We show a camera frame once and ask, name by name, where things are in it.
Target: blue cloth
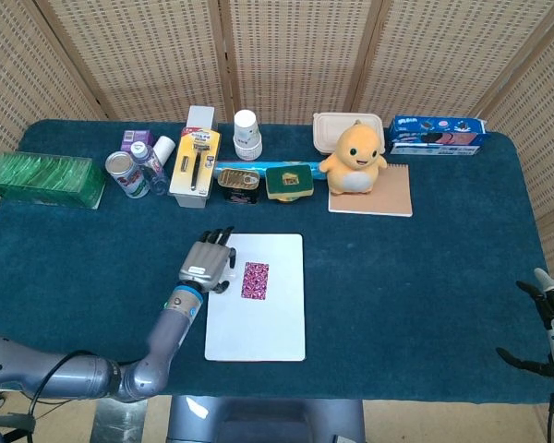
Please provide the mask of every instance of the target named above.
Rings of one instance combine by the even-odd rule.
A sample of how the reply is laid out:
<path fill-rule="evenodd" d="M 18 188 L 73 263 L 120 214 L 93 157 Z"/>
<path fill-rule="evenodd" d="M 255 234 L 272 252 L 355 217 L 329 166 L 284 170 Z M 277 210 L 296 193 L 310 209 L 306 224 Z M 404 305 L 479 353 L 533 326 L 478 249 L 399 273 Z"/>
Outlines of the blue cloth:
<path fill-rule="evenodd" d="M 20 149 L 104 164 L 126 128 L 177 139 L 182 125 L 41 121 Z M 230 126 L 221 158 L 235 160 Z M 310 126 L 265 125 L 260 160 L 319 161 Z M 327 185 L 292 204 L 223 200 L 179 208 L 126 198 L 107 177 L 98 210 L 0 205 L 0 335 L 64 353 L 141 357 L 188 249 L 205 229 L 304 236 L 307 359 L 204 359 L 205 307 L 175 358 L 167 393 L 425 401 L 544 401 L 553 382 L 504 364 L 504 346 L 545 360 L 548 340 L 515 280 L 542 249 L 513 144 L 491 134 L 474 157 L 388 156 L 410 165 L 412 218 L 334 214 Z M 166 170 L 175 164 L 172 157 Z"/>

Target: tin can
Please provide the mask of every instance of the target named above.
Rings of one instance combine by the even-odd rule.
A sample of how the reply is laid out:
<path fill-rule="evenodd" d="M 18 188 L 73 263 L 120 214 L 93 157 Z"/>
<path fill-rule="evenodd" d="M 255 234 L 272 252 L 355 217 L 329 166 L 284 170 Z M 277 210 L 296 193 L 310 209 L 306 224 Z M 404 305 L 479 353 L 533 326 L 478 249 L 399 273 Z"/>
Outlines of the tin can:
<path fill-rule="evenodd" d="M 142 198 L 148 194 L 148 181 L 127 152 L 119 150 L 112 153 L 107 157 L 104 168 L 129 198 Z"/>
<path fill-rule="evenodd" d="M 224 169 L 218 177 L 223 197 L 234 203 L 255 204 L 259 198 L 259 173 L 240 169 Z"/>

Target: pink card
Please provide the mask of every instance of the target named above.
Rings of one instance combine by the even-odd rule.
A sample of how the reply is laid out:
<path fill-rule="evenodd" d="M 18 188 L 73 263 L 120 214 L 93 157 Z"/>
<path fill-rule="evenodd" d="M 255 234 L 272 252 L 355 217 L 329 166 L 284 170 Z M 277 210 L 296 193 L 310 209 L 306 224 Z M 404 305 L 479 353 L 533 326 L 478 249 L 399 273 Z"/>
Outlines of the pink card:
<path fill-rule="evenodd" d="M 269 280 L 269 265 L 264 263 L 247 262 L 244 267 L 244 281 L 242 282 L 242 298 L 264 300 L 267 294 Z"/>

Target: yellow plush duck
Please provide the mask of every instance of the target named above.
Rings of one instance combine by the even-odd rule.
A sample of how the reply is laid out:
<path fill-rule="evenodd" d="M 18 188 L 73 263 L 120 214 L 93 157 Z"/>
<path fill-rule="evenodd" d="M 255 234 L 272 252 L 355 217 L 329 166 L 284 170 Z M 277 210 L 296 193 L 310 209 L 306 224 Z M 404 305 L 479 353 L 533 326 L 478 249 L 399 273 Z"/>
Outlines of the yellow plush duck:
<path fill-rule="evenodd" d="M 321 162 L 333 194 L 369 193 L 378 179 L 379 168 L 388 163 L 380 155 L 384 147 L 376 130 L 360 122 L 346 129 L 336 143 L 336 150 Z"/>

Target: cable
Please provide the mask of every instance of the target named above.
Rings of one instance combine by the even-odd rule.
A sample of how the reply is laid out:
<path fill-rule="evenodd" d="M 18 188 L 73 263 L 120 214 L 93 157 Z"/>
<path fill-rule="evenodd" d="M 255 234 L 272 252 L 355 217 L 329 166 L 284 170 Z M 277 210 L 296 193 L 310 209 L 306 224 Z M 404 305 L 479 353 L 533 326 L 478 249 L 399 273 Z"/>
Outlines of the cable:
<path fill-rule="evenodd" d="M 552 421 L 554 420 L 554 393 L 550 394 L 550 404 L 548 407 L 548 436 L 547 443 L 552 443 Z"/>
<path fill-rule="evenodd" d="M 31 400 L 31 401 L 33 400 L 32 397 L 28 396 L 28 395 L 25 394 L 23 391 L 21 391 L 20 393 L 21 393 L 24 397 L 27 397 L 27 399 L 29 399 L 29 400 Z M 63 400 L 63 401 L 40 401 L 40 400 L 37 400 L 37 402 L 38 402 L 39 404 L 48 404 L 48 405 L 53 405 L 53 406 L 55 406 L 55 405 L 57 405 L 57 404 L 66 404 L 66 403 L 68 403 L 68 402 L 71 401 L 71 400 Z"/>
<path fill-rule="evenodd" d="M 41 393 L 45 389 L 45 386 L 47 383 L 49 383 L 49 380 L 51 377 L 54 376 L 55 372 L 62 367 L 68 360 L 71 360 L 74 357 L 78 357 L 79 355 L 94 355 L 94 353 L 91 353 L 89 351 L 74 351 L 73 353 L 69 353 L 65 357 L 63 357 L 55 366 L 47 373 L 47 375 L 43 378 L 41 384 L 35 391 L 35 394 L 33 395 L 33 398 L 30 401 L 29 405 L 29 412 L 28 414 L 32 417 L 35 413 L 35 406 L 37 405 L 37 401 L 39 400 L 39 397 L 41 396 Z M 33 435 L 31 432 L 27 434 L 27 443 L 33 443 Z"/>
<path fill-rule="evenodd" d="M 47 415 L 48 413 L 52 413 L 53 411 L 55 411 L 57 408 L 61 408 L 62 406 L 64 406 L 66 403 L 70 403 L 72 401 L 72 399 L 70 400 L 66 400 L 66 401 L 61 401 L 59 403 L 43 403 L 43 404 L 55 404 L 55 407 L 50 409 L 49 411 L 47 411 L 46 413 L 42 413 L 40 416 L 38 416 L 36 418 L 36 420 L 39 420 L 40 418 L 43 418 L 45 415 Z"/>

